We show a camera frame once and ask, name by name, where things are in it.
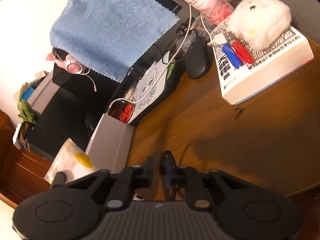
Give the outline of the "white yellow shopping bag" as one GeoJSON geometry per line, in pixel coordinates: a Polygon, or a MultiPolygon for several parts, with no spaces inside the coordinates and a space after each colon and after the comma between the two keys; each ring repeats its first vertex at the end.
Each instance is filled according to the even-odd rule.
{"type": "Polygon", "coordinates": [[[61,146],[44,179],[52,184],[54,177],[62,172],[66,182],[71,182],[99,170],[90,157],[71,138],[61,146]]]}

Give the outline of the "white cardboard box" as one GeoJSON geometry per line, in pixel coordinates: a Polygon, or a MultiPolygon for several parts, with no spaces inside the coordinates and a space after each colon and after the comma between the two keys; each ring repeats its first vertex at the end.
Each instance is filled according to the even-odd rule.
{"type": "Polygon", "coordinates": [[[86,148],[86,154],[99,169],[119,173],[129,155],[135,128],[103,114],[86,148]]]}

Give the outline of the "anime print mouse pad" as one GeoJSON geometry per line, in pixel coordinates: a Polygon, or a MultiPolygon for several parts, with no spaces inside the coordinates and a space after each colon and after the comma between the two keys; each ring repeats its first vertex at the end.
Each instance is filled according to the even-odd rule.
{"type": "Polygon", "coordinates": [[[167,73],[169,70],[165,67],[170,60],[170,56],[170,51],[168,51],[161,60],[154,62],[144,76],[138,81],[133,94],[133,100],[138,101],[141,98],[143,98],[143,100],[135,104],[131,118],[128,121],[129,124],[133,124],[134,121],[137,121],[138,118],[142,117],[143,112],[151,107],[162,94],[165,89],[167,73]]]}

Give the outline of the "green plush toy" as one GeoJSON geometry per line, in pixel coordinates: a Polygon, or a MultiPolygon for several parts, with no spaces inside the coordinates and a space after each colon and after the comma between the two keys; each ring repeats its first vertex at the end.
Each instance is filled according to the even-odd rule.
{"type": "Polygon", "coordinates": [[[28,122],[33,125],[36,124],[38,114],[32,109],[27,100],[20,100],[17,103],[17,109],[19,111],[18,117],[21,118],[23,122],[28,122]]]}

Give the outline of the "black computer mouse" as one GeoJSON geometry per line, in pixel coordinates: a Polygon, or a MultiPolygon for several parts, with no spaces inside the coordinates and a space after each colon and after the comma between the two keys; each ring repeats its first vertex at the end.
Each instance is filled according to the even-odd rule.
{"type": "Polygon", "coordinates": [[[207,49],[207,41],[198,36],[188,48],[185,55],[185,71],[190,79],[196,80],[208,73],[212,60],[207,49]]]}

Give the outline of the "white grey printer box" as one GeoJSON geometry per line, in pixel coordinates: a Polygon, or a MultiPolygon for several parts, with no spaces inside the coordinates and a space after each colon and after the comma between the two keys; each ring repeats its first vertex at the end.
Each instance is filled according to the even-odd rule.
{"type": "Polygon", "coordinates": [[[31,84],[37,85],[37,87],[27,98],[27,102],[38,115],[41,115],[60,87],[53,83],[53,71],[41,80],[32,81],[31,84]]]}

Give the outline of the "pink headset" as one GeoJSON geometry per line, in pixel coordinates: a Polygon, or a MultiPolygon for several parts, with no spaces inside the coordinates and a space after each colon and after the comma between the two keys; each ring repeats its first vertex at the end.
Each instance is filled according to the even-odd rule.
{"type": "Polygon", "coordinates": [[[93,83],[94,91],[97,92],[97,86],[95,81],[89,76],[90,69],[81,64],[75,57],[71,54],[67,54],[66,58],[63,60],[57,53],[57,51],[52,51],[47,54],[46,61],[53,61],[58,67],[62,68],[66,72],[72,75],[81,75],[89,78],[93,83]]]}

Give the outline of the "blue marker pen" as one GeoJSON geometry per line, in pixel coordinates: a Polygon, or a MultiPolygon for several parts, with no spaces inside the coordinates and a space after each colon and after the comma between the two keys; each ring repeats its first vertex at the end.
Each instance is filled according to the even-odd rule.
{"type": "Polygon", "coordinates": [[[234,50],[231,48],[229,44],[222,45],[222,51],[225,53],[231,64],[235,69],[239,69],[242,62],[235,54],[234,50]]]}

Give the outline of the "red marker pen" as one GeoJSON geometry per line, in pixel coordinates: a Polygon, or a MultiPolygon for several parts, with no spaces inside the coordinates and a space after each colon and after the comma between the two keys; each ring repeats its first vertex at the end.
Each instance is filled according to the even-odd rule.
{"type": "Polygon", "coordinates": [[[244,63],[253,64],[254,60],[248,50],[238,41],[231,41],[231,46],[235,51],[237,57],[244,63]]]}

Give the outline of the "black white book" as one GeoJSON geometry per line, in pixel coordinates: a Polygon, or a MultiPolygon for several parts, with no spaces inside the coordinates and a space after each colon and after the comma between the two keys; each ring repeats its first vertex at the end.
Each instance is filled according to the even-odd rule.
{"type": "Polygon", "coordinates": [[[292,26],[283,31],[268,48],[254,50],[249,47],[248,51],[254,62],[244,63],[236,69],[222,46],[213,44],[221,96],[231,105],[255,96],[314,58],[307,38],[292,26]]]}

